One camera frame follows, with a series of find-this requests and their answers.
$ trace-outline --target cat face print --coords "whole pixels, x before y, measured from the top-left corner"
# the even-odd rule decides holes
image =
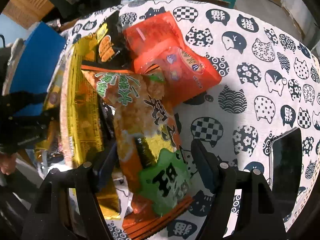
[[[241,54],[247,47],[247,41],[245,40],[244,36],[235,32],[225,32],[222,35],[222,42],[226,50],[236,49]]]
[[[259,171],[261,171],[262,174],[264,173],[264,166],[260,162],[250,162],[244,167],[243,171],[250,172],[253,169],[258,169]]]
[[[313,111],[312,123],[316,130],[320,131],[320,113],[316,114],[315,111]]]
[[[162,6],[160,9],[153,9],[152,7],[149,8],[149,10],[142,16],[139,17],[140,20],[144,19],[149,19],[152,16],[158,15],[160,13],[164,13],[165,9]]]
[[[281,68],[286,70],[286,72],[289,74],[289,70],[290,70],[290,62],[289,59],[281,54],[280,52],[277,52],[277,56],[281,65]]]
[[[279,44],[279,40],[277,35],[275,34],[275,31],[270,28],[270,30],[264,28],[264,32],[267,35],[267,37],[269,38],[269,40],[273,43],[273,45],[278,45]]]
[[[311,66],[311,78],[314,82],[320,83],[318,71],[316,70],[316,68],[314,66]]]
[[[301,50],[303,55],[305,55],[307,58],[311,58],[310,52],[308,51],[307,47],[305,47],[301,43],[299,43],[298,49]]]
[[[96,25],[97,25],[97,20],[94,20],[93,22],[88,21],[88,22],[82,27],[82,29],[83,29],[84,31],[89,31],[89,30],[92,30]]]
[[[303,129],[308,129],[311,126],[311,118],[308,109],[303,110],[301,107],[299,108],[298,125]]]
[[[237,23],[240,28],[251,33],[256,33],[259,30],[259,26],[253,18],[249,19],[247,17],[243,17],[241,14],[239,14],[239,17],[237,18]]]
[[[273,62],[276,58],[271,42],[264,43],[258,38],[252,45],[252,52],[258,59],[265,62]]]
[[[305,60],[299,61],[298,58],[296,58],[293,67],[296,75],[299,78],[307,79],[309,77],[309,69]]]
[[[302,87],[302,92],[304,96],[305,102],[310,102],[313,105],[313,101],[315,101],[316,93],[312,86],[309,84],[304,84]]]
[[[265,81],[269,90],[278,92],[279,96],[282,96],[284,86],[287,84],[287,79],[284,78],[278,71],[269,69],[265,74]]]
[[[292,101],[298,100],[301,101],[301,86],[299,85],[298,81],[295,79],[290,79],[288,81],[288,89],[291,95]]]
[[[218,97],[219,106],[228,113],[241,114],[247,108],[247,99],[242,89],[234,91],[225,85]]]
[[[293,39],[291,39],[289,36],[281,33],[279,35],[280,43],[283,46],[283,49],[291,50],[293,53],[296,51],[296,45],[294,44]]]
[[[306,168],[306,172],[304,174],[306,179],[311,179],[313,176],[313,173],[315,172],[315,168],[316,168],[316,162],[312,162],[310,160],[308,167]]]
[[[207,196],[200,190],[193,199],[194,201],[189,207],[189,212],[197,217],[206,216],[210,211],[214,197]]]

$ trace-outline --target white patterned fabric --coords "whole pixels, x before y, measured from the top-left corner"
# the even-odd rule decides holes
[[[194,138],[199,138],[208,152],[239,170],[260,169],[272,185],[270,144],[298,127],[302,134],[303,167],[295,207],[284,219],[288,230],[308,200],[319,172],[318,63],[305,46],[277,27],[210,3],[142,0],[125,5],[119,15],[124,19],[132,15],[127,21],[134,25],[164,11],[174,15],[185,43],[207,57],[223,78],[219,85],[175,109],[181,124],[183,154],[192,171],[190,194],[195,202],[149,239],[194,240],[205,220],[213,198],[190,154]],[[69,31],[66,49],[94,32],[110,14],[107,9],[80,20]],[[240,196],[241,190],[236,190],[225,236],[235,228]],[[115,239],[126,239],[121,223],[108,223],[116,232]]]

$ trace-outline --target wall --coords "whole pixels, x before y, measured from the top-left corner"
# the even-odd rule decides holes
[[[315,20],[302,0],[284,0],[282,6],[287,9],[305,34],[307,45],[316,32]]]
[[[0,14],[0,34],[4,36],[5,43],[8,45],[17,38],[28,38],[29,32],[6,15]]]
[[[314,18],[302,0],[271,0],[274,3],[282,6],[289,13],[290,17],[298,23],[302,31],[303,43],[312,45],[312,38],[315,36],[316,27]]]

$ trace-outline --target snack bag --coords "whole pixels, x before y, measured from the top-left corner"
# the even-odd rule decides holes
[[[61,87],[60,130],[65,163],[70,168],[92,162],[103,150],[98,95],[81,72],[92,36],[80,39],[73,46]],[[108,181],[96,197],[105,219],[121,218],[114,181]]]
[[[185,43],[170,12],[153,16],[124,30],[129,48],[135,53],[136,73],[155,68],[164,71],[173,106],[219,84],[221,76],[210,61]]]
[[[106,69],[126,69],[131,66],[129,51],[122,33],[116,26],[119,11],[114,12],[100,25],[90,41],[90,51],[85,55],[87,66]]]
[[[162,71],[83,74],[105,102],[115,107],[114,129],[120,167],[131,192],[152,201],[162,216],[186,196],[189,175]]]
[[[63,60],[61,65],[65,66],[66,61]],[[54,78],[54,81],[49,88],[48,95],[44,101],[43,111],[49,110],[54,107],[60,107],[61,87],[62,87],[63,71],[59,69]],[[60,124],[57,121],[51,121],[49,123],[48,134],[46,140],[36,143],[35,158],[42,162],[42,151],[48,150],[54,140],[61,141],[60,136]]]

